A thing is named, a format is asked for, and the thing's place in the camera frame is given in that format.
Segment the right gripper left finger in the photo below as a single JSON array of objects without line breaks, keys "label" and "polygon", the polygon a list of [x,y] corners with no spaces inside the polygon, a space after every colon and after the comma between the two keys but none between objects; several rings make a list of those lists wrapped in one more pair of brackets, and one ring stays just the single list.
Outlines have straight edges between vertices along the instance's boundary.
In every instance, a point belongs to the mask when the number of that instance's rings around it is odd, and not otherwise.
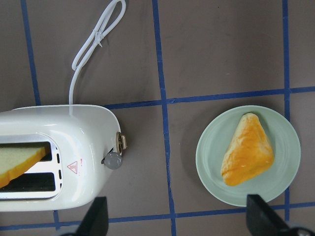
[{"label": "right gripper left finger", "polygon": [[108,232],[106,197],[96,197],[75,231],[75,236],[105,236]]}]

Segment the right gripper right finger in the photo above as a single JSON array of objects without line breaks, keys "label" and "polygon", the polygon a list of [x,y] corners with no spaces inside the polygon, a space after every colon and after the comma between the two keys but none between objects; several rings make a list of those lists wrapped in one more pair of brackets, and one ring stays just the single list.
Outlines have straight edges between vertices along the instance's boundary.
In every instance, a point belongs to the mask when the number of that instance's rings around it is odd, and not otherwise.
[{"label": "right gripper right finger", "polygon": [[258,195],[248,194],[246,226],[252,236],[284,236],[289,226]]}]

